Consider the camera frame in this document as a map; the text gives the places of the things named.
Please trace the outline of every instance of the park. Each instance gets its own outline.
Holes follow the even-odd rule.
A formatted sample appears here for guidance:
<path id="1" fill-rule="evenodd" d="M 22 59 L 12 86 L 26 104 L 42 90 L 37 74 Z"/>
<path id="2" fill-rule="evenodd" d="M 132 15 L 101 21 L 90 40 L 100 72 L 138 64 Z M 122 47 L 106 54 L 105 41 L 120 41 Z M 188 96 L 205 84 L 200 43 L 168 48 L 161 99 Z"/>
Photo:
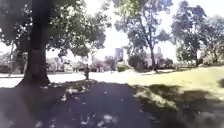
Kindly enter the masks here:
<path id="1" fill-rule="evenodd" d="M 0 128 L 224 127 L 224 17 L 192 0 L 89 2 L 0 0 Z"/>

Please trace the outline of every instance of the sunlit grass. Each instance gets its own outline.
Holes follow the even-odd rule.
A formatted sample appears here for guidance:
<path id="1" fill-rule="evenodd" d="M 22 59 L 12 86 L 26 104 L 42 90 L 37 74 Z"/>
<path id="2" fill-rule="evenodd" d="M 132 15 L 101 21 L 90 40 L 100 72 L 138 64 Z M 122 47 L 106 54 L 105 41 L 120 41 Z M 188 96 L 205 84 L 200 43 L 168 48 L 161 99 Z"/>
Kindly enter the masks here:
<path id="1" fill-rule="evenodd" d="M 128 79 L 130 85 L 177 85 L 181 90 L 204 90 L 222 99 L 224 89 L 219 81 L 224 78 L 224 67 L 198 68 L 167 74 L 142 75 Z"/>

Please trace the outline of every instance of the green lawn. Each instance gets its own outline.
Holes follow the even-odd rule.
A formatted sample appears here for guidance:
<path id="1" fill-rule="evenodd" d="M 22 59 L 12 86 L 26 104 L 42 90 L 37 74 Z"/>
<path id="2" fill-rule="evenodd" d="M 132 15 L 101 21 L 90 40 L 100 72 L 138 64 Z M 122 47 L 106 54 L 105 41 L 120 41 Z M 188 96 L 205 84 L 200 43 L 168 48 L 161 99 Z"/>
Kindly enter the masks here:
<path id="1" fill-rule="evenodd" d="M 224 88 L 220 80 L 224 79 L 224 67 L 198 68 L 182 72 L 142 75 L 129 78 L 130 85 L 164 84 L 167 86 L 180 86 L 181 90 L 209 91 L 220 98 L 224 96 Z"/>
<path id="2" fill-rule="evenodd" d="M 141 75 L 128 79 L 142 109 L 158 128 L 220 128 L 224 67 Z"/>

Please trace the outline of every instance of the paved path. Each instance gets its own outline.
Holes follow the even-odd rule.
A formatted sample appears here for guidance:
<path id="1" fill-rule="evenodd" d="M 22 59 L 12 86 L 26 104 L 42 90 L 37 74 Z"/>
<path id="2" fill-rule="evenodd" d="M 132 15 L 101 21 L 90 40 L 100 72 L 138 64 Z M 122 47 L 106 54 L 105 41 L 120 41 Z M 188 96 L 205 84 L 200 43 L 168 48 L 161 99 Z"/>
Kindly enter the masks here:
<path id="1" fill-rule="evenodd" d="M 55 105 L 41 128 L 151 128 L 125 84 L 98 83 L 89 91 Z"/>

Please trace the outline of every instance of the person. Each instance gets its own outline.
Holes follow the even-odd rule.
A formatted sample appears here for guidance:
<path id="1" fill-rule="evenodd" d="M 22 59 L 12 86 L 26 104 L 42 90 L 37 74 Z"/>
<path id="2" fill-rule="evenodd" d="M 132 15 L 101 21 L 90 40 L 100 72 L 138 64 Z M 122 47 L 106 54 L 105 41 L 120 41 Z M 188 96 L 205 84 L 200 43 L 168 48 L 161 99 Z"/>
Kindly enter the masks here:
<path id="1" fill-rule="evenodd" d="M 89 66 L 88 66 L 88 64 L 86 64 L 84 75 L 86 77 L 86 80 L 89 80 Z"/>

